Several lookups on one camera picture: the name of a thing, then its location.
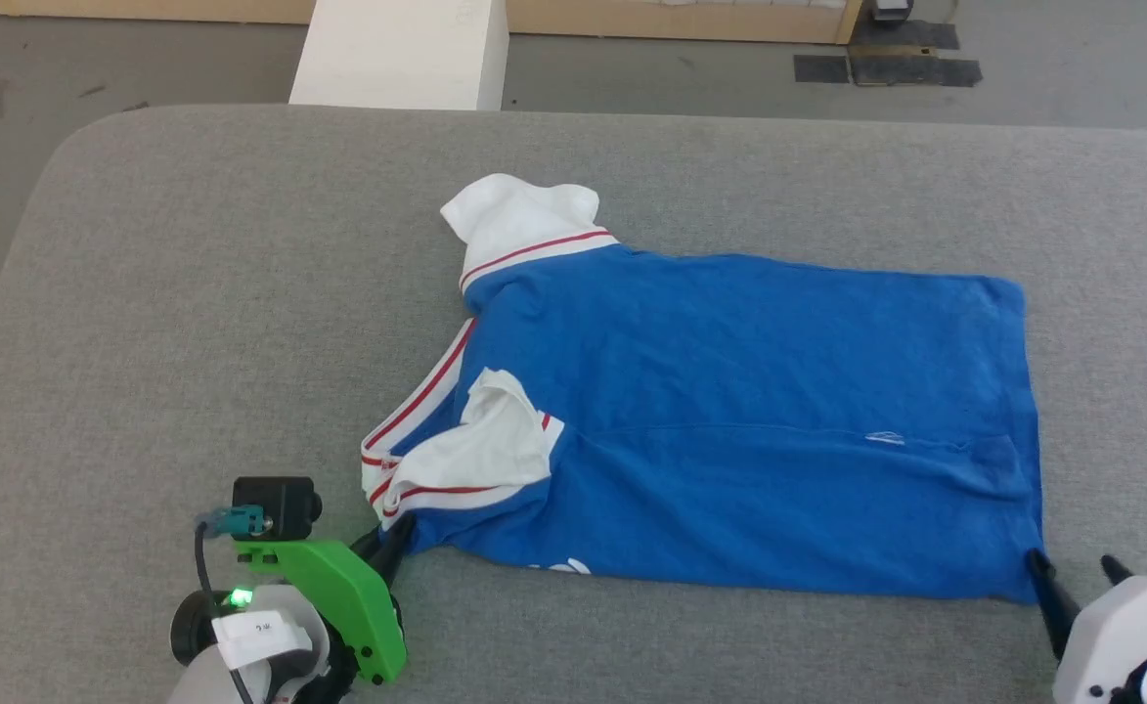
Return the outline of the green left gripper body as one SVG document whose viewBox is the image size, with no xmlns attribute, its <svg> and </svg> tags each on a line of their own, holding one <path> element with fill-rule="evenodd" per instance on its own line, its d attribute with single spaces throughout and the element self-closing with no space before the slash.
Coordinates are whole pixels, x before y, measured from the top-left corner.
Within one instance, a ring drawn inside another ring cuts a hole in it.
<svg viewBox="0 0 1147 704">
<path fill-rule="evenodd" d="M 366 540 L 237 541 L 237 562 L 291 584 L 353 654 L 358 678 L 393 682 L 407 664 L 391 587 L 366 564 Z"/>
</svg>

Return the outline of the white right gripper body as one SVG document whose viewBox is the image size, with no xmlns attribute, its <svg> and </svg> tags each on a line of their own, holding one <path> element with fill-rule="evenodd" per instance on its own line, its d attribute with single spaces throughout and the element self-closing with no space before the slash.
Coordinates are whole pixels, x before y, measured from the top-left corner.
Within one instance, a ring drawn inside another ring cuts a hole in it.
<svg viewBox="0 0 1147 704">
<path fill-rule="evenodd" d="M 1056 703 L 1147 703 L 1147 576 L 1084 607 L 1059 660 Z"/>
</svg>

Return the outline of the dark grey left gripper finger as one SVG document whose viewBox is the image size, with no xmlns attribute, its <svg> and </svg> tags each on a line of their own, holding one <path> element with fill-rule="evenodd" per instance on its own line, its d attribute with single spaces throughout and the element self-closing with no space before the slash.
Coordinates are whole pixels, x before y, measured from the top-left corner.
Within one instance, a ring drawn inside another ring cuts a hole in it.
<svg viewBox="0 0 1147 704">
<path fill-rule="evenodd" d="M 400 516 L 389 530 L 379 524 L 366 535 L 366 564 L 390 588 L 397 578 L 405 556 L 408 555 L 414 530 L 413 516 Z"/>
</svg>

